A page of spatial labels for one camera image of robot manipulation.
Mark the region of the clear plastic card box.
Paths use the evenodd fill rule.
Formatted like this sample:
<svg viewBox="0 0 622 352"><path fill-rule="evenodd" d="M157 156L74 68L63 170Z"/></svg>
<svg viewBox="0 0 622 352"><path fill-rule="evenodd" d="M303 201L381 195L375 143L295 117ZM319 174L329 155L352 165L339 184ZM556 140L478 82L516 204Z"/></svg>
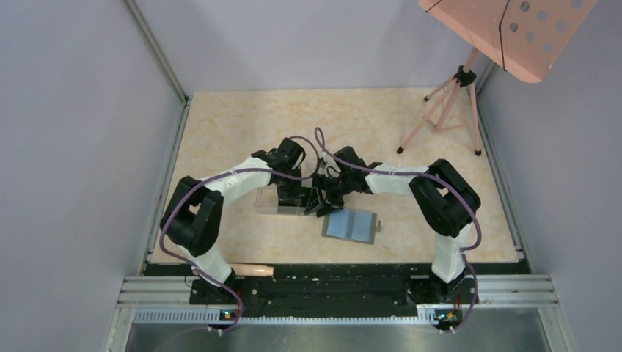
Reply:
<svg viewBox="0 0 622 352"><path fill-rule="evenodd" d="M260 215L304 216L310 198L310 187L303 187L298 200L280 200L275 186L259 188L256 193L254 207Z"/></svg>

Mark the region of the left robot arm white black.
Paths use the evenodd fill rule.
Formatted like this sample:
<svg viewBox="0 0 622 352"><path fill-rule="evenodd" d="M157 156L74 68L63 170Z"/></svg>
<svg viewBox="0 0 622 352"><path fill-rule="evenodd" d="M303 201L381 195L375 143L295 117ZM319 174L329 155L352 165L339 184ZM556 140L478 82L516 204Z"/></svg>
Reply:
<svg viewBox="0 0 622 352"><path fill-rule="evenodd" d="M216 247L225 206L264 186L274 185L287 206L302 205L301 164L306 158L299 136L285 137L278 147L258 150L219 175L185 176L175 186L160 222L161 238L182 251L180 259L198 270L208 295L226 303L235 294L234 270Z"/></svg>

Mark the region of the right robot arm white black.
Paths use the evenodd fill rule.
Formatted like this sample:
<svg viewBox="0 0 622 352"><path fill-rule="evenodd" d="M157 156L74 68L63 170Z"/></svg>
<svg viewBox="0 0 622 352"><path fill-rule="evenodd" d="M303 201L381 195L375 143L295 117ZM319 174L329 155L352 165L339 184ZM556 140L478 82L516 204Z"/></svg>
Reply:
<svg viewBox="0 0 622 352"><path fill-rule="evenodd" d="M351 146L338 150L334 159L336 175L331 175L327 166L321 166L312 176L306 213L325 216L342 210L344 197L353 192L415 199L436 236L431 295L440 302L449 302L457 296L460 291L457 278L466 268L464 242L471 226L477 224L474 217L481 206L479 195L457 169L442 158L420 167L366 164Z"/></svg>

